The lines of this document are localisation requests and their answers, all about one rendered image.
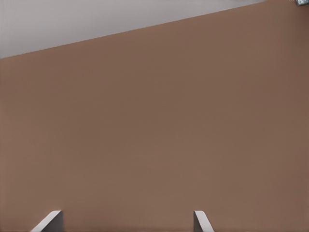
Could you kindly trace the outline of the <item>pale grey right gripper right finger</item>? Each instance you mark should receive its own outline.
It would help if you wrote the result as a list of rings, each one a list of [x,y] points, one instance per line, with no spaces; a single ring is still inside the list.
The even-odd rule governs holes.
[[[194,232],[214,232],[214,229],[204,211],[201,211],[201,210],[194,211],[193,231]]]

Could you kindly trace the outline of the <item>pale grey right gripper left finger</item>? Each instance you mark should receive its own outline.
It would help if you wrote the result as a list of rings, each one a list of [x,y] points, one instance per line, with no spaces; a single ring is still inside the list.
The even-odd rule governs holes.
[[[30,232],[63,232],[63,212],[61,210],[50,212]]]

